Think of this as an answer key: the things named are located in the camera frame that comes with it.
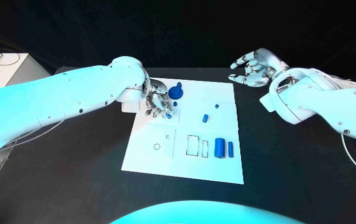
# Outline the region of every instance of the humanoid robot hand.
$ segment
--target humanoid robot hand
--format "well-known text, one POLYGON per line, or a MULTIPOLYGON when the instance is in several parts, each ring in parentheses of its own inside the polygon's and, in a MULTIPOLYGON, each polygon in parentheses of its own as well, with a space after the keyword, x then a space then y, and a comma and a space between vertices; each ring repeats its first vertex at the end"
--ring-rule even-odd
POLYGON ((146 116, 149 116, 155 110, 153 117, 165 111, 168 114, 174 114, 174 110, 169 107, 169 89, 165 83, 159 80, 151 79, 151 93, 146 97, 148 111, 146 116))
POLYGON ((246 65, 246 76, 231 74, 230 80, 249 85, 250 87, 263 87, 270 80, 290 69, 288 63, 280 57, 266 48, 260 48, 244 55, 231 65, 236 69, 240 65, 246 65))

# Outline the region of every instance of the robot finger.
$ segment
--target robot finger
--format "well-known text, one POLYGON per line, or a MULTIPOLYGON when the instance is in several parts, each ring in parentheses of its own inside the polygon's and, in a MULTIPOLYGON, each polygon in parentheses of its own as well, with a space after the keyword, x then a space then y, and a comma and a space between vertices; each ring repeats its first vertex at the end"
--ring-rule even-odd
POLYGON ((257 51, 253 51, 233 63, 231 68, 236 69, 241 64, 244 64, 249 61, 253 61, 256 58, 257 58, 257 51))
POLYGON ((267 85, 270 78, 264 72, 256 73, 250 76, 237 76, 236 74, 228 76, 230 80, 249 85, 250 87, 263 87, 267 85))

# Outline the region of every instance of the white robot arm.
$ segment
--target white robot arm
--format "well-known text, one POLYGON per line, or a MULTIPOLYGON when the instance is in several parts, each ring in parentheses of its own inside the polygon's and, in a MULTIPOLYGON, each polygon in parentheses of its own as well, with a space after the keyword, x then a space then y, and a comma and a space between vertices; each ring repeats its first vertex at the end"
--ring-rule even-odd
POLYGON ((318 113, 341 134, 356 138, 355 82, 313 68, 290 68, 264 48, 240 58, 231 68, 246 62, 247 76, 230 75, 230 79, 251 87, 262 87, 273 81, 270 93, 262 98, 270 112, 277 111, 292 124, 318 113))
POLYGON ((168 87, 151 79, 142 62, 120 57, 110 66, 94 66, 0 88, 0 147, 22 134, 86 114, 115 101, 123 112, 138 112, 146 98, 153 109, 174 114, 168 87))

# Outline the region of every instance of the black table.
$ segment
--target black table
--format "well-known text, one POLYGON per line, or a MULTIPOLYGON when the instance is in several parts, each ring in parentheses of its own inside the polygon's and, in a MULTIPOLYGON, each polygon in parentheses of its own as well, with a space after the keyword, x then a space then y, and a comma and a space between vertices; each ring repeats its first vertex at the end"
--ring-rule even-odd
MULTIPOLYGON (((233 70, 148 72, 230 82, 233 70)), ((0 171, 0 223, 110 223, 181 200, 244 204, 308 223, 355 223, 356 167, 341 135, 318 115, 292 125, 269 113, 260 103, 267 91, 236 83, 244 185, 122 171, 136 116, 116 102, 14 149, 0 171)))

